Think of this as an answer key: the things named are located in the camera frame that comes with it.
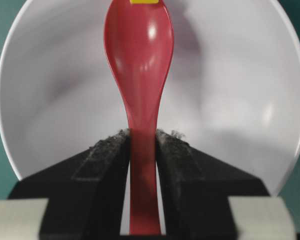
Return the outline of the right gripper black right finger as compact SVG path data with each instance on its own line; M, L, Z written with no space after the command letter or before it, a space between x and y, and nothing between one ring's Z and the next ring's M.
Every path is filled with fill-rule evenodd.
M171 240L235 240L229 196L269 196L263 181L156 131L156 163Z

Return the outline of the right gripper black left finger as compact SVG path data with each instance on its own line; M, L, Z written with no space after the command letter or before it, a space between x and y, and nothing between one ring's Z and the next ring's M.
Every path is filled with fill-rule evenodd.
M10 200L48 199L41 240L117 240L130 157L130 131L17 182Z

